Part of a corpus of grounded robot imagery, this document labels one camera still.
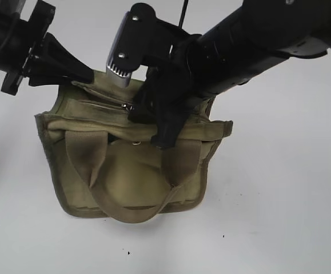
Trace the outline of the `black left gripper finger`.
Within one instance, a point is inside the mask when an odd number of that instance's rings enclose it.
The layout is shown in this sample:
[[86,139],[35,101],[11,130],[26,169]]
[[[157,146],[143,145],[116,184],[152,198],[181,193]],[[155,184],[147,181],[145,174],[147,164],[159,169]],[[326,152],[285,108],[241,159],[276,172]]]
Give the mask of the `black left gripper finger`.
[[94,70],[69,53],[53,34],[46,33],[27,63],[30,86],[92,83]]

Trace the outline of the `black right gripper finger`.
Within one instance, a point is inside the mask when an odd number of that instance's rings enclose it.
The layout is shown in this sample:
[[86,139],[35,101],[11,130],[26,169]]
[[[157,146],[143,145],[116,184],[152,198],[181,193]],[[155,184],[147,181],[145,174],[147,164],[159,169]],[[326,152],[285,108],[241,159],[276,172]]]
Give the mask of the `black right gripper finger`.
[[158,92],[154,87],[142,86],[133,98],[128,119],[133,123],[157,123]]
[[161,150],[173,148],[187,119],[188,112],[169,108],[157,110],[157,133],[151,137],[151,144]]

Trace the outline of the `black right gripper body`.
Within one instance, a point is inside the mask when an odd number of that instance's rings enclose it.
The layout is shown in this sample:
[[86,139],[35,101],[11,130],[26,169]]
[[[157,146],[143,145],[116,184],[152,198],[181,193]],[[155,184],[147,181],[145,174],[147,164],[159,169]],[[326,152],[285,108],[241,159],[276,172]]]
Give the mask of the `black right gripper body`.
[[187,8],[188,3],[183,3],[179,22],[174,25],[159,19],[148,3],[133,4],[127,11],[128,18],[119,42],[119,50],[127,53],[128,58],[116,61],[126,72],[133,73],[145,66],[146,79],[142,86],[157,90],[158,109],[188,112],[189,117],[203,100],[192,90],[195,76],[188,54],[199,36],[183,29]]

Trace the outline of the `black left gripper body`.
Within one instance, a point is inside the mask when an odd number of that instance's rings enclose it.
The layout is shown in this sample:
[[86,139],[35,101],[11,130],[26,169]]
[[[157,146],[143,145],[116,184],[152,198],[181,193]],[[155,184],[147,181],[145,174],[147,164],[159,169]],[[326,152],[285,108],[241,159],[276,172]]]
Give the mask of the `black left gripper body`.
[[1,91],[16,95],[23,78],[31,77],[32,66],[55,15],[55,7],[37,1],[28,21],[13,19],[12,30],[3,43],[6,75]]

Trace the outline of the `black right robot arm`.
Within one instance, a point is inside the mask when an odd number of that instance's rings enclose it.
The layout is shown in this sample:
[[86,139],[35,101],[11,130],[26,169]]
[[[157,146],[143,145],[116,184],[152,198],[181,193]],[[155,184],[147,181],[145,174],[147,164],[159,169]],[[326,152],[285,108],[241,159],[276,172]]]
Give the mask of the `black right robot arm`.
[[118,30],[113,63],[122,75],[146,66],[129,119],[154,123],[151,142],[173,147],[202,102],[247,83],[289,58],[331,50],[331,1],[243,1],[207,33],[189,34],[136,3]]

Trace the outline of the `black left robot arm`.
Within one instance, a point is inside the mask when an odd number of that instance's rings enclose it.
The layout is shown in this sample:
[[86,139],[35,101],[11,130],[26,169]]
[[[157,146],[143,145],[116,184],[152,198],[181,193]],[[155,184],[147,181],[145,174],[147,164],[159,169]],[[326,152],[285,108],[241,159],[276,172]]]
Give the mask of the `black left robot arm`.
[[0,1],[1,91],[15,96],[23,78],[32,87],[92,83],[94,71],[69,53],[49,33],[55,6],[37,1],[28,20],[21,18],[24,1]]

